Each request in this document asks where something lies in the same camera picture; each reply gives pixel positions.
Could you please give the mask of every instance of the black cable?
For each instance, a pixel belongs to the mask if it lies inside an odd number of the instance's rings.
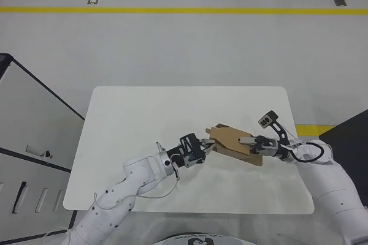
[[[296,161],[298,161],[298,162],[304,162],[304,163],[314,162],[314,161],[318,160],[319,158],[321,158],[321,157],[323,156],[323,154],[324,154],[324,149],[323,149],[323,147],[321,147],[320,145],[318,145],[318,144],[316,144],[316,143],[314,143],[314,142],[306,142],[305,144],[306,144],[306,145],[313,145],[313,146],[316,146],[317,148],[319,148],[319,149],[320,149],[320,154],[319,154],[319,156],[315,157],[314,159],[301,160],[301,159],[299,159],[299,158],[297,158],[297,157],[296,157],[296,155],[293,153],[293,151],[292,151],[292,150],[290,150],[290,153],[292,154],[293,158],[294,158]]]

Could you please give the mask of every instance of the cardboard piece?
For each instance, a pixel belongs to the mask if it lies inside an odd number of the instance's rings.
[[[213,151],[248,162],[255,166],[262,166],[263,157],[252,154],[250,152],[251,146],[239,143],[240,137],[251,137],[251,134],[223,124],[218,124],[211,129],[206,129],[206,133],[210,135],[209,139],[215,140],[217,143]]]

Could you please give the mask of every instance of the white cable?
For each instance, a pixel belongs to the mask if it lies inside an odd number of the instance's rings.
[[[66,228],[66,227],[61,227],[61,228],[65,228],[66,230],[67,230],[67,232],[66,232],[66,236],[64,237],[64,239],[66,239],[66,237],[67,236],[69,236],[69,239],[68,239],[68,243],[67,243],[67,245],[69,245],[69,243],[71,242],[71,233],[70,233],[70,231],[72,231],[72,229],[74,228],[74,227],[76,227],[79,223],[80,223],[80,221],[82,221],[82,219],[86,216],[86,214],[90,211],[90,209],[94,206],[94,204],[96,203],[96,200],[94,199],[94,202],[90,205],[90,207],[87,209],[87,211],[85,212],[85,214],[78,220],[78,222],[76,222],[75,224],[74,224],[74,226],[72,226],[72,228],[71,229],[68,229],[68,228]],[[42,244],[42,242],[43,242],[43,240],[46,238],[46,236],[47,235],[49,235],[50,233],[52,232],[52,230],[50,230],[48,233],[46,233],[43,237],[42,237],[42,240],[41,240],[41,243],[40,243],[40,245]]]
[[[281,147],[282,147],[282,148],[285,148],[285,149],[287,149],[287,150],[289,150],[289,151],[292,151],[292,150],[293,150],[292,148],[290,148],[289,146],[286,146],[286,145],[281,145]]]
[[[53,228],[53,229],[51,229],[48,233],[46,233],[42,238],[41,238],[41,242],[39,243],[40,245],[44,242],[44,239],[49,235],[49,234],[51,234],[54,230],[56,230],[57,228],[64,228],[65,230],[66,230],[66,236],[65,237],[67,237],[67,235],[69,234],[69,230],[68,230],[68,228],[67,227],[64,227],[64,226],[59,226],[59,227],[55,227],[55,228]]]
[[[172,165],[173,165],[173,161],[172,161],[172,157],[174,157],[174,156],[180,156],[179,154],[173,154],[173,155],[171,155],[171,157],[170,157],[170,160],[171,160],[171,163],[172,163]],[[164,197],[167,197],[169,194],[171,194],[172,192],[173,192],[173,190],[176,188],[176,186],[177,186],[177,184],[178,184],[178,180],[180,179],[180,177],[178,176],[178,178],[177,178],[177,180],[176,180],[176,183],[175,183],[175,185],[174,185],[174,187],[171,189],[171,191],[170,192],[168,192],[166,195],[163,195],[162,197],[148,197],[148,196],[144,196],[144,195],[128,195],[128,196],[126,196],[125,198],[123,198],[123,199],[119,199],[119,200],[117,200],[117,204],[116,205],[114,205],[114,206],[111,206],[111,207],[109,207],[109,208],[106,208],[106,207],[102,207],[99,203],[98,203],[98,201],[97,201],[97,193],[94,193],[94,203],[100,208],[100,209],[102,209],[102,210],[112,210],[112,209],[114,209],[114,208],[116,208],[116,207],[118,207],[118,206],[120,206],[122,203],[123,203],[123,201],[125,200],[125,199],[127,199],[127,198],[129,198],[129,197],[140,197],[140,198],[148,198],[148,199],[161,199],[161,198],[164,198]]]

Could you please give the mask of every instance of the yellow line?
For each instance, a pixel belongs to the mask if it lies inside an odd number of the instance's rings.
[[[329,125],[300,125],[296,124],[296,132],[298,136],[319,136],[335,126]]]
[[[0,7],[0,13],[196,13],[231,15],[368,15],[368,9]]]

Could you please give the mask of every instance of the brown cardboard box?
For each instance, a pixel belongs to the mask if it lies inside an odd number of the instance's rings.
[[[262,166],[263,157],[252,154],[250,152],[251,146],[239,143],[240,137],[251,137],[251,134],[223,124],[206,129],[206,133],[210,134],[209,139],[215,140],[217,143],[213,149],[214,151],[249,164]]]

